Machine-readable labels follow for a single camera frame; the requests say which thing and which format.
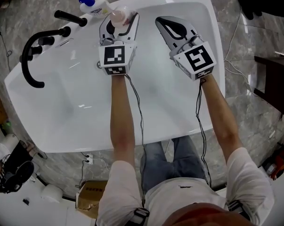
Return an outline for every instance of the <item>person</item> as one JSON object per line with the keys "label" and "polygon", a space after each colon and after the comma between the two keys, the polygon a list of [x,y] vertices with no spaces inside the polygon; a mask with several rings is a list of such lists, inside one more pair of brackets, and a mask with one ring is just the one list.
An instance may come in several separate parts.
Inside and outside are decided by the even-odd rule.
{"label": "person", "polygon": [[284,17],[284,0],[238,0],[247,19],[252,20],[254,14],[262,16],[262,12]]}
{"label": "person", "polygon": [[[202,80],[213,129],[227,162],[227,196],[219,196],[207,185],[190,137],[173,139],[173,163],[166,161],[160,142],[147,144],[140,168],[145,167],[142,188],[145,209],[150,212],[144,225],[259,225],[274,204],[269,180],[243,147],[235,118],[214,77],[210,74]],[[142,207],[135,171],[133,119],[123,75],[112,76],[110,130],[115,162],[99,202],[97,225],[123,226]],[[239,210],[230,212],[230,206]]]}

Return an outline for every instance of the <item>gray tile floor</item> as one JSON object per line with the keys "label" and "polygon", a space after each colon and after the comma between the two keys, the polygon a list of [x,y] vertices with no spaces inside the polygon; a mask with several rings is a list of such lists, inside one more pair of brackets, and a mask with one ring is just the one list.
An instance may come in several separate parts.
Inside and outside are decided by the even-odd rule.
{"label": "gray tile floor", "polygon": [[[246,74],[252,86],[264,89],[264,66],[257,64],[253,57],[274,56],[274,51],[284,52],[284,18],[263,14],[252,21],[240,15],[237,0],[211,0],[216,13],[224,55],[226,55],[236,23],[239,25],[232,42],[228,60]],[[7,48],[13,51],[10,60],[12,69],[21,55],[24,44],[34,33],[57,29],[64,25],[62,20],[54,18],[55,10],[60,9],[75,15],[81,15],[78,0],[14,0],[10,7],[0,11],[0,30],[3,32]],[[239,125],[239,132],[244,146],[249,150],[257,165],[272,153],[276,142],[284,134],[284,125],[280,121],[280,113],[268,103],[249,92],[240,75],[226,73],[226,98],[233,110]],[[12,131],[22,140],[30,137],[23,128],[7,95],[4,79],[8,75],[7,59],[0,38],[0,97],[12,123]],[[275,130],[275,135],[268,135]],[[206,132],[208,139],[206,161],[208,163],[212,186],[226,182],[226,164],[222,151],[212,130]],[[199,134],[191,136],[199,154],[202,153],[202,138]],[[168,141],[163,143],[167,149]],[[113,162],[112,150],[92,152],[95,158],[102,158],[110,169]],[[138,180],[139,159],[143,153],[142,146],[136,147],[136,171]],[[173,157],[171,142],[166,153],[168,160]],[[65,195],[74,197],[78,189],[75,187],[81,179],[81,167],[84,156],[81,153],[48,154],[45,161],[35,158],[41,167],[41,177],[48,183],[62,188]],[[109,171],[102,160],[95,160],[94,165],[84,166],[84,179],[108,179]]]}

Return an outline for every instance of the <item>white basin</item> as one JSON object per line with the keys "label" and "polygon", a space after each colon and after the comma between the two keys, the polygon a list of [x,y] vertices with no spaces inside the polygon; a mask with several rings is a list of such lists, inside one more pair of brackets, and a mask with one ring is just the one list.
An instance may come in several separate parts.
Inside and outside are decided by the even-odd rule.
{"label": "white basin", "polygon": [[[216,57],[213,75],[225,93],[223,53],[219,29],[210,0],[120,0],[140,15],[138,48],[130,77],[141,99],[144,141],[151,143],[200,131],[195,117],[199,81],[192,81],[169,59],[169,48],[155,26],[158,16],[191,21],[208,41]],[[44,152],[77,152],[112,148],[110,140],[111,77],[96,67],[99,26],[103,20],[88,19],[85,27],[69,23],[69,37],[55,36],[55,44],[29,62],[33,78],[44,81],[36,89],[24,79],[18,63],[5,79],[12,104],[34,143]],[[135,94],[127,83],[140,145],[140,115]],[[204,130],[212,128],[203,96],[200,119]]]}

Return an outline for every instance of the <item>black faucet handle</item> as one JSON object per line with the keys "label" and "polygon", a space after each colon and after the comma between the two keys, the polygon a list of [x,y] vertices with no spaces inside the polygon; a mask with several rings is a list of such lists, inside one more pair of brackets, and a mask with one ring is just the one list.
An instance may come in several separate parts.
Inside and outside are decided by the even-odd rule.
{"label": "black faucet handle", "polygon": [[[19,62],[21,63],[22,62],[22,55],[19,57]],[[28,61],[32,61],[33,60],[33,55],[28,55],[27,57]]]}
{"label": "black faucet handle", "polygon": [[55,38],[53,36],[38,39],[38,44],[41,46],[42,45],[53,45],[54,42],[55,42]]}
{"label": "black faucet handle", "polygon": [[42,53],[42,46],[31,47],[28,55],[39,55]]}
{"label": "black faucet handle", "polygon": [[62,37],[66,38],[71,34],[71,28],[69,26],[65,26],[64,28],[59,29]]}
{"label": "black faucet handle", "polygon": [[77,17],[73,14],[69,14],[69,13],[66,13],[66,12],[61,11],[61,10],[57,10],[54,14],[54,17],[61,18],[61,19],[66,20],[66,21],[79,24],[80,27],[84,27],[87,24],[86,18],[80,18],[80,17]]}

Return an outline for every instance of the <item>jeans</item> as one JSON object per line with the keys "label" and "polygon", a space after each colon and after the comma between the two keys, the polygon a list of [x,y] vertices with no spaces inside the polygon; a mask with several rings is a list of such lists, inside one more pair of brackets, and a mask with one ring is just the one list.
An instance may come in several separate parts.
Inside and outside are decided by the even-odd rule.
{"label": "jeans", "polygon": [[145,145],[146,155],[141,158],[140,171],[144,168],[143,189],[146,193],[159,183],[171,178],[202,178],[206,176],[196,148],[189,136],[172,139],[173,162],[167,162],[161,142]]}

